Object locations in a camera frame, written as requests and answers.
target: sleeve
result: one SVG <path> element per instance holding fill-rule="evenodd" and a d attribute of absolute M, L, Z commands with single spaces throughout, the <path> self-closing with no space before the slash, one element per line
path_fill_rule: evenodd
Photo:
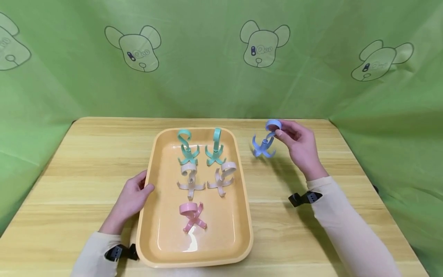
<path fill-rule="evenodd" d="M 323 195 L 312 204 L 315 218 L 351 276 L 401 276 L 386 246 L 352 208 L 332 177 L 309 181 L 307 186 Z"/>
<path fill-rule="evenodd" d="M 95 232 L 86 242 L 80 256 L 74 264 L 71 277 L 114 277 L 117 274 L 117 262 L 105 258 L 105 253 L 119 245 L 119 235 Z"/>

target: pink hook toy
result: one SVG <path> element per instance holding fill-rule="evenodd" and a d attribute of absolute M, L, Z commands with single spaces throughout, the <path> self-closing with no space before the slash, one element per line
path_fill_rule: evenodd
<path fill-rule="evenodd" d="M 225 181 L 225 178 L 226 176 L 233 174 L 236 170 L 237 165 L 234 162 L 225 162 L 221 165 L 221 175 L 219 168 L 215 170 L 215 183 L 209 183 L 208 181 L 206 186 L 208 188 L 217 188 L 220 197 L 224 197 L 226 192 L 223 190 L 223 187 L 229 186 L 234 181 L 234 177 L 232 177 L 229 181 Z"/>
<path fill-rule="evenodd" d="M 187 234 L 191 230 L 194 224 L 199 225 L 201 228 L 206 229 L 208 226 L 203 220 L 198 217 L 202 213 L 203 203 L 200 202 L 200 206 L 197 207 L 197 203 L 188 202 L 180 205 L 180 214 L 186 216 L 189 221 L 183 231 Z"/>
<path fill-rule="evenodd" d="M 192 200 L 194 198 L 194 190 L 201 191 L 205 189 L 205 184 L 203 185 L 196 185 L 195 184 L 195 175 L 197 175 L 197 166 L 192 163 L 187 163 L 185 165 L 182 165 L 181 167 L 182 175 L 186 176 L 188 175 L 188 184 L 181 184 L 180 182 L 177 182 L 177 186 L 182 190 L 189 190 L 188 193 L 188 199 Z"/>

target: mouse face drawing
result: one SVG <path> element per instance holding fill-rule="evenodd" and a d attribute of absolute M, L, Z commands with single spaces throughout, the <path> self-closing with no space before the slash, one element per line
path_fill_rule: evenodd
<path fill-rule="evenodd" d="M 247 43 L 243 59 L 253 67 L 268 67 L 276 59 L 276 49 L 289 40 L 289 27 L 281 25 L 275 31 L 260 30 L 255 21 L 246 22 L 240 31 L 240 39 Z"/>
<path fill-rule="evenodd" d="M 18 33 L 15 23 L 0 13 L 0 70 L 16 68 L 31 57 L 31 52 L 14 38 Z"/>
<path fill-rule="evenodd" d="M 116 28 L 107 26 L 105 35 L 110 44 L 121 49 L 126 64 L 141 72 L 151 72 L 159 67 L 154 49 L 161 44 L 160 34 L 151 26 L 144 26 L 140 34 L 123 35 Z"/>
<path fill-rule="evenodd" d="M 412 56 L 414 46 L 404 43 L 397 48 L 383 47 L 383 41 L 376 40 L 360 53 L 363 63 L 351 73 L 357 81 L 372 81 L 385 75 L 392 64 L 404 63 Z"/>

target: wooden table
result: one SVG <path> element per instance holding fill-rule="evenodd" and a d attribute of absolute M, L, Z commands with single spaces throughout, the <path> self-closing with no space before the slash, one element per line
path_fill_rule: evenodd
<path fill-rule="evenodd" d="M 340 132 L 326 120 L 299 120 L 315 131 L 327 171 L 393 254 L 404 276 L 427 276 Z M 305 180 L 286 147 L 269 160 L 251 154 L 251 139 L 266 135 L 265 120 L 88 117 L 75 122 L 0 239 L 0 276 L 68 276 L 98 230 L 126 179 L 148 166 L 154 137 L 167 128 L 225 127 L 237 137 L 254 230 L 251 254 L 232 265 L 151 269 L 120 261 L 119 276 L 346 276 L 309 205 L 290 206 Z M 133 225 L 123 241 L 135 240 Z"/>

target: green fabric curtain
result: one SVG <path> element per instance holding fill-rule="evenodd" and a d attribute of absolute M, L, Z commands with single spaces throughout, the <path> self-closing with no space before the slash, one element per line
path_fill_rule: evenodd
<path fill-rule="evenodd" d="M 85 116 L 326 118 L 443 275 L 442 0 L 0 3 L 0 233 Z"/>

